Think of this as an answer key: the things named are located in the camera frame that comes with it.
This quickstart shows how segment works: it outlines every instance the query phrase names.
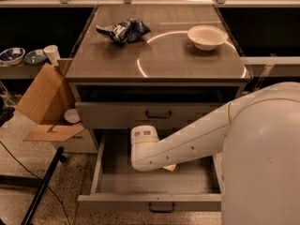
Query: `floor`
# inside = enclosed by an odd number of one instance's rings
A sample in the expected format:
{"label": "floor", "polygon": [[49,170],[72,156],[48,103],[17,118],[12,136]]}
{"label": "floor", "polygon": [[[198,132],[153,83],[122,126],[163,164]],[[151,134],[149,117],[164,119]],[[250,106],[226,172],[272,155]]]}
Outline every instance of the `floor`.
{"label": "floor", "polygon": [[[14,117],[0,128],[0,141],[29,171],[43,177],[55,154],[48,142],[23,142],[36,124],[16,111]],[[96,164],[94,154],[66,154],[59,162],[32,219],[34,225],[72,224],[205,224],[220,225],[219,212],[90,212],[77,203],[80,194],[88,194]],[[0,174],[31,176],[0,144]],[[21,224],[34,197],[35,189],[0,186],[0,218],[7,225]]]}

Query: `drawer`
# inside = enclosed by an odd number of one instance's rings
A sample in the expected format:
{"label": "drawer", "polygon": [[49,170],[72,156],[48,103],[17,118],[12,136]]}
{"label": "drawer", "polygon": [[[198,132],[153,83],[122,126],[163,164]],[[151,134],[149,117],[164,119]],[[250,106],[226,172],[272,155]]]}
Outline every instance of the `drawer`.
{"label": "drawer", "polygon": [[152,125],[157,129],[178,129],[221,105],[156,102],[77,102],[85,128],[134,128]]}
{"label": "drawer", "polygon": [[220,211],[218,177],[211,157],[178,164],[173,172],[135,171],[129,133],[103,131],[90,195],[81,208],[100,211]]}

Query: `open drawer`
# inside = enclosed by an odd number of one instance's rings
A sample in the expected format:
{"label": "open drawer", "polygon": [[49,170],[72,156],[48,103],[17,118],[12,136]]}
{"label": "open drawer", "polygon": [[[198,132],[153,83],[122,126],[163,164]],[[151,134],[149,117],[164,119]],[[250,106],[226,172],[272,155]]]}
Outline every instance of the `open drawer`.
{"label": "open drawer", "polygon": [[178,164],[173,172],[135,171],[126,130],[101,136],[90,195],[78,198],[89,211],[220,211],[221,194],[214,162],[206,157]]}

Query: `black drawer handle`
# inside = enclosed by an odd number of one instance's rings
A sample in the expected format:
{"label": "black drawer handle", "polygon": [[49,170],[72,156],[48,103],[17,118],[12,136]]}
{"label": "black drawer handle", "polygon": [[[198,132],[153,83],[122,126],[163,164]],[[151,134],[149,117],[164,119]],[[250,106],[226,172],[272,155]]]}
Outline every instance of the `black drawer handle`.
{"label": "black drawer handle", "polygon": [[151,114],[149,111],[146,111],[145,114],[147,118],[168,119],[172,117],[172,111],[168,111],[168,114]]}
{"label": "black drawer handle", "polygon": [[156,213],[156,214],[170,214],[175,210],[175,203],[172,203],[172,209],[170,210],[157,210],[152,208],[152,204],[149,203],[149,210],[151,213]]}

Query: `cabinet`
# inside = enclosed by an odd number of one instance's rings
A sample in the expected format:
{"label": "cabinet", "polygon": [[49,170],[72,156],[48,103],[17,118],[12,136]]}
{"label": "cabinet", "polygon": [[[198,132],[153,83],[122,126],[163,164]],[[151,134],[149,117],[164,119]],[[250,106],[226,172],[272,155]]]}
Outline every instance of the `cabinet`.
{"label": "cabinet", "polygon": [[[151,33],[117,45],[98,34],[140,18]],[[232,42],[211,52],[195,48],[189,28],[224,29],[213,6],[101,5],[66,79],[82,123],[101,134],[91,194],[79,202],[96,210],[152,212],[220,210],[218,173],[211,157],[174,172],[136,172],[130,164],[130,129],[153,125],[161,137],[237,98],[250,80]]]}

